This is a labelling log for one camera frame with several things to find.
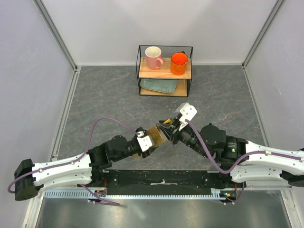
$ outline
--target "pink mug handle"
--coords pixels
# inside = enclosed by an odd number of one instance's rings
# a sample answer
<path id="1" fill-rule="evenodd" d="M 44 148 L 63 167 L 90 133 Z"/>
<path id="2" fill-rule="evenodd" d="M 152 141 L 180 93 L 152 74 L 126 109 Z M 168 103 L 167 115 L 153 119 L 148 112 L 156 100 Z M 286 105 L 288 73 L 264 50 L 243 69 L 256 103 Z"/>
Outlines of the pink mug handle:
<path id="1" fill-rule="evenodd" d="M 163 65 L 163 60 L 161 58 L 157 58 L 157 60 L 161 62 L 161 65 L 156 67 L 156 69 L 159 69 Z"/>

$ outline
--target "wooden shelf board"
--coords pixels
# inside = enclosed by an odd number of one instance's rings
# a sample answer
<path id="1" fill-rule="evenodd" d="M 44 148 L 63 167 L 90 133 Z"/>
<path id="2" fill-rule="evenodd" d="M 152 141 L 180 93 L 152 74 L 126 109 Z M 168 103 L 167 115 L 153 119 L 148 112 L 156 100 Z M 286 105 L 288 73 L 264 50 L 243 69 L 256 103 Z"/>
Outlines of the wooden shelf board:
<path id="1" fill-rule="evenodd" d="M 139 78 L 153 79 L 191 79 L 191 59 L 188 60 L 186 72 L 183 75 L 174 75 L 171 73 L 171 58 L 162 58 L 163 65 L 157 70 L 148 68 L 145 57 L 141 58 L 139 68 Z"/>
<path id="2" fill-rule="evenodd" d="M 157 92 L 149 89 L 141 88 L 141 95 L 153 95 L 153 96 L 187 96 L 187 81 L 178 80 L 175 91 L 172 94 Z"/>

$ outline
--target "white wall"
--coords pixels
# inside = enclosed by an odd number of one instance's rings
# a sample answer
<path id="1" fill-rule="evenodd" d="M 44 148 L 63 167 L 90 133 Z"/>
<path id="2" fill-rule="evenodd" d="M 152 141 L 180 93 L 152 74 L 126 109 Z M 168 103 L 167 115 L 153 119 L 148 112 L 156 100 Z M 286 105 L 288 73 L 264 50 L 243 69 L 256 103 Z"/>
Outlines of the white wall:
<path id="1" fill-rule="evenodd" d="M 247 67 L 273 147 L 304 148 L 304 1 L 287 0 Z M 304 215 L 304 189 L 297 188 Z"/>
<path id="2" fill-rule="evenodd" d="M 78 65 L 134 65 L 139 44 L 241 63 L 276 0 L 44 0 Z"/>
<path id="3" fill-rule="evenodd" d="M 7 186 L 23 159 L 48 159 L 73 75 L 32 0 L 0 0 L 0 72 L 0 226 L 17 228 L 28 201 Z"/>

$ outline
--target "mug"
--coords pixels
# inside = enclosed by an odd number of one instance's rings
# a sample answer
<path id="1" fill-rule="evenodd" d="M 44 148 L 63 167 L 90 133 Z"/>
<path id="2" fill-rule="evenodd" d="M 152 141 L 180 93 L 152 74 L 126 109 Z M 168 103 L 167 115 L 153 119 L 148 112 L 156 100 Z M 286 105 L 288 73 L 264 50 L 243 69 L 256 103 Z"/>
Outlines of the mug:
<path id="1" fill-rule="evenodd" d="M 177 52 L 171 57 L 171 72 L 174 75 L 183 75 L 186 72 L 188 56 L 184 51 Z"/>
<path id="2" fill-rule="evenodd" d="M 159 69 L 163 65 L 162 51 L 159 47 L 148 47 L 145 54 L 147 65 L 151 70 Z"/>

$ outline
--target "black metal frame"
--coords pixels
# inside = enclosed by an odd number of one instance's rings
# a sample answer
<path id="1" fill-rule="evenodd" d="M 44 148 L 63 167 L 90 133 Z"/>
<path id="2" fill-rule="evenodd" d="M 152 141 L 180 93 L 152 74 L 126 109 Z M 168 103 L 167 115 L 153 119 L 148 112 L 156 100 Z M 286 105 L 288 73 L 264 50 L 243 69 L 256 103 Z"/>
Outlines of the black metal frame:
<path id="1" fill-rule="evenodd" d="M 164 95 L 141 95 L 141 79 L 139 78 L 139 71 L 140 71 L 140 65 L 141 65 L 141 60 L 142 60 L 142 46 L 156 46 L 156 47 L 172 47 L 172 48 L 191 48 L 191 52 L 190 52 L 190 56 L 188 57 L 188 59 L 191 59 L 191 79 L 182 79 L 182 80 L 186 80 L 187 81 L 187 96 L 181 96 L 181 97 L 188 97 L 189 93 L 190 93 L 190 87 L 191 87 L 191 83 L 192 83 L 192 54 L 193 54 L 193 47 L 192 46 L 171 46 L 171 45 L 139 45 L 138 46 L 138 52 L 137 52 L 137 59 L 136 59 L 136 76 L 137 76 L 137 83 L 138 83 L 138 93 L 140 96 L 169 96 L 172 97 L 170 95 L 166 95 L 165 93 L 163 93 Z"/>

